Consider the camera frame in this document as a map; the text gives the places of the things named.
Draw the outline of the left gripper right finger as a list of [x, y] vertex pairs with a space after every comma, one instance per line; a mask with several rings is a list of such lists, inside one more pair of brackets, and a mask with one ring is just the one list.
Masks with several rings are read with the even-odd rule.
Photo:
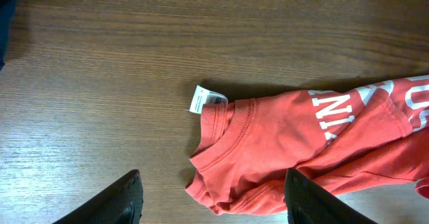
[[284, 194], [289, 224], [375, 224], [294, 168]]

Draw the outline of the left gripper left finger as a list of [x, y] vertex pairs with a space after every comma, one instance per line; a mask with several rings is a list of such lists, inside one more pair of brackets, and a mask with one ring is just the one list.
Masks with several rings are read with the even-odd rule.
[[131, 170], [55, 224], [139, 224], [143, 186], [139, 170]]

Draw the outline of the orange t-shirt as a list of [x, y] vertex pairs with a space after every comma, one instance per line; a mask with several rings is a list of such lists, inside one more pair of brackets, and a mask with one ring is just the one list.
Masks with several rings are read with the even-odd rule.
[[415, 182], [428, 196], [425, 75], [233, 102], [200, 87], [190, 110], [201, 140], [186, 192], [215, 215], [285, 211], [289, 168], [335, 195]]

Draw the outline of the black folded clothes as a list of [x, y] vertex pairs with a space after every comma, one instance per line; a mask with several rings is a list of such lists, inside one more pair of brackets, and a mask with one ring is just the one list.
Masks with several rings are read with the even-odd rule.
[[15, 13], [17, 0], [1, 0], [0, 4], [0, 25], [1, 25], [1, 69], [5, 66], [5, 55], [7, 51], [8, 41], [9, 41], [9, 25], [11, 23], [11, 19]]

